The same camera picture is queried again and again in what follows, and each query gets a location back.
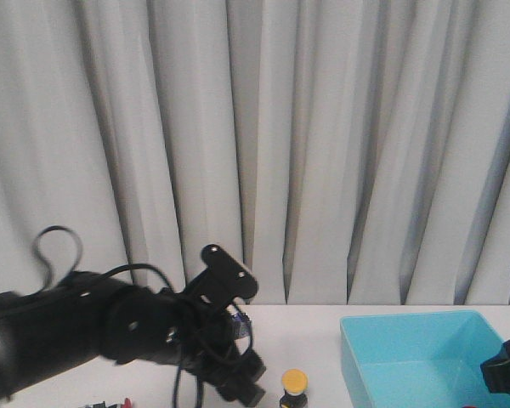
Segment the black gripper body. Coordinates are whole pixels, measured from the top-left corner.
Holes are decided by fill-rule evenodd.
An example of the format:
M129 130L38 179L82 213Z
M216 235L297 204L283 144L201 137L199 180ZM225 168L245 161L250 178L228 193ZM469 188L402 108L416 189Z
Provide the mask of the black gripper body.
M500 351L480 365L485 386L490 393L510 395L510 339Z
M254 334L235 340L232 336L231 315L245 313L236 302L218 314L202 302L178 294L184 327L178 340L178 368L173 383L172 403L179 403L182 373L187 371L195 378L195 403L204 400L204 385L215 387L219 396L243 405L256 405L265 391L257 381L266 371L262 358L254 350Z

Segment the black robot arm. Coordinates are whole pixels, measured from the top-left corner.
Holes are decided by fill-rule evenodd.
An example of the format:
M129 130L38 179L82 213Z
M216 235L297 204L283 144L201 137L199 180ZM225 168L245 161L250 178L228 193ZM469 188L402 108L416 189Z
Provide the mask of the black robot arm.
M228 308L257 289L249 277L205 272L181 292L153 292L77 272L34 296L2 293L0 400L102 356L118 365L178 366L224 400L254 407L264 395L258 386L264 363L237 348Z

